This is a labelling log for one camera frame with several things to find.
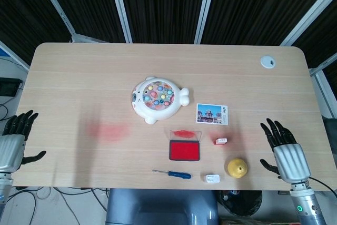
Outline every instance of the screwdriver shaft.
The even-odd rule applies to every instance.
[[[158,171],[158,170],[152,170],[152,172],[159,172],[159,173],[164,173],[164,174],[168,174],[169,173],[167,171]]]

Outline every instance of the yellow pear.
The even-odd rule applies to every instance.
[[[248,165],[243,159],[234,158],[229,162],[227,169],[230,176],[239,179],[248,172]]]

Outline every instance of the black cable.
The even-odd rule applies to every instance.
[[[1,104],[1,103],[0,103],[0,107],[3,106],[3,107],[6,109],[6,114],[5,114],[5,116],[3,116],[3,117],[0,119],[0,121],[4,121],[5,118],[6,118],[7,115],[8,115],[8,107],[6,107],[5,104],[6,104],[6,103],[4,103],[4,104]]]
[[[93,195],[95,196],[96,200],[99,202],[99,204],[101,205],[101,207],[104,209],[105,212],[107,212],[107,208],[101,203],[101,201],[98,199],[96,193],[94,192],[94,189],[91,188],[91,192],[93,193]]]
[[[89,191],[86,191],[86,192],[79,192],[79,193],[66,193],[66,192],[62,192],[61,190],[59,190],[57,187],[53,187],[56,191],[58,191],[59,193],[61,194],[64,194],[64,195],[80,195],[80,194],[86,194],[86,193],[89,193],[91,192],[91,190]]]
[[[105,192],[106,190],[103,190],[103,189],[101,189],[101,188],[95,188],[95,190],[100,190],[100,191],[102,191],[102,192]]]
[[[7,203],[8,203],[11,199],[13,199],[15,196],[17,196],[18,194],[21,194],[21,193],[24,193],[24,192],[29,193],[29,194],[32,195],[33,198],[34,198],[34,210],[33,210],[33,214],[32,214],[31,220],[30,220],[30,222],[29,222],[29,225],[31,225],[31,224],[32,224],[32,221],[33,221],[33,218],[34,218],[35,211],[36,211],[36,198],[35,198],[35,196],[34,196],[30,191],[23,190],[23,191],[14,193],[14,194],[12,195],[12,197],[10,197],[10,198],[7,200]]]
[[[332,191],[332,193],[335,195],[335,197],[337,198],[337,193],[332,190],[332,188],[330,186],[328,186],[327,184],[324,184],[322,181],[318,180],[318,179],[315,179],[315,178],[312,178],[312,177],[309,177],[309,179],[312,179],[312,180],[315,180],[317,181],[318,183],[324,185],[326,188],[328,188],[330,191]]]
[[[21,83],[21,86],[18,88],[18,90],[23,90],[23,89],[22,89],[22,86],[23,86],[23,83]],[[16,96],[17,96],[17,93],[15,94],[14,97],[10,98],[10,99],[7,100],[5,103],[2,103],[2,104],[0,103],[0,107],[3,106],[3,107],[6,109],[6,114],[5,114],[5,116],[3,116],[3,117],[0,119],[0,121],[8,120],[9,118],[11,118],[11,117],[6,118],[7,115],[8,115],[8,108],[5,106],[5,104],[7,104],[9,101],[15,99]]]
[[[14,62],[12,62],[11,60],[8,60],[8,59],[0,58],[0,60],[4,60],[4,61],[8,61],[8,62],[14,63]],[[20,66],[21,68],[23,68],[23,66],[21,64],[18,64],[18,63],[14,63],[14,64]]]
[[[39,199],[39,200],[45,200],[45,199],[47,199],[51,194],[52,194],[52,188],[51,187],[48,187],[49,188],[49,193],[47,194],[47,196],[46,197],[40,197],[39,195],[38,195],[38,192],[36,192],[36,197]]]
[[[77,216],[75,215],[74,211],[73,211],[73,210],[71,209],[71,207],[69,206],[69,204],[68,204],[67,200],[65,199],[65,197],[63,196],[63,194],[62,194],[61,192],[59,192],[59,193],[61,194],[61,197],[63,198],[63,200],[64,200],[65,204],[67,205],[67,207],[69,208],[70,212],[71,212],[71,213],[73,214],[73,216],[75,217],[75,219],[76,219],[78,225],[81,225],[80,222],[79,222],[79,220],[78,220],[78,218],[77,218]]]
[[[16,193],[14,193],[14,194],[12,194],[12,195],[10,195],[10,196],[8,196],[8,197],[9,197],[9,198],[10,198],[10,197],[14,197],[14,196],[16,196],[17,194],[19,194],[19,193],[22,192],[22,191],[25,191],[25,192],[36,192],[36,191],[41,190],[42,188],[43,188],[43,187],[40,187],[40,188],[35,189],[35,190],[24,189],[24,190],[21,190],[21,191],[18,191],[18,192],[16,192]]]

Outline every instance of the robot hand finger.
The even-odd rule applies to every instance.
[[[18,123],[19,123],[18,117],[15,117],[12,121],[12,125],[10,126],[8,134],[15,134]]]
[[[18,124],[17,124],[17,128],[15,130],[15,134],[22,134],[22,129],[23,129],[23,127],[25,125],[25,122],[27,120],[27,113],[20,114],[17,117],[17,120],[18,120]]]
[[[26,124],[22,130],[22,135],[25,136],[25,141],[27,141],[29,133],[32,129],[32,124],[34,123],[34,120],[38,117],[38,113],[34,113],[31,117],[28,118],[26,121]]]
[[[284,131],[285,131],[286,134],[287,134],[289,143],[297,143],[296,140],[295,140],[295,137],[293,136],[293,134],[290,132],[289,129],[284,128]]]
[[[283,138],[280,136],[279,131],[276,128],[274,122],[272,122],[272,120],[269,119],[269,118],[267,118],[267,122],[270,126],[270,129],[272,130],[272,133],[273,133],[273,136],[276,140],[277,145],[279,146],[279,145],[285,144],[284,141],[283,141]]]
[[[6,123],[4,132],[2,133],[2,135],[7,135],[9,134],[9,130],[11,129],[12,123],[13,121],[16,119],[16,115],[12,116],[11,118],[9,118],[9,120]]]
[[[26,158],[22,158],[21,164],[27,164],[27,163],[36,162],[36,161],[40,160],[42,157],[44,157],[44,155],[45,155],[46,153],[47,153],[47,152],[44,150],[44,151],[41,151],[38,155],[35,155],[35,156],[28,156],[28,157],[26,157]]]
[[[279,169],[276,166],[272,166],[270,164],[268,164],[267,161],[265,161],[264,159],[260,159],[260,163],[263,165],[263,167],[265,167],[267,170],[274,172],[278,175],[280,175],[279,173]]]
[[[267,136],[267,140],[268,140],[270,147],[272,148],[272,150],[274,150],[274,148],[278,146],[277,142],[275,141],[275,138],[273,137],[269,128],[265,124],[261,123],[261,127],[264,130],[265,135]]]
[[[278,121],[275,121],[275,125],[277,126],[277,128],[279,129],[279,132],[282,136],[282,139],[284,140],[285,144],[290,144],[290,140],[288,137],[288,134],[285,131],[285,128],[282,126],[282,124]]]

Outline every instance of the red ink pad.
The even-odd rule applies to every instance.
[[[170,141],[170,160],[199,161],[200,146],[198,141]]]

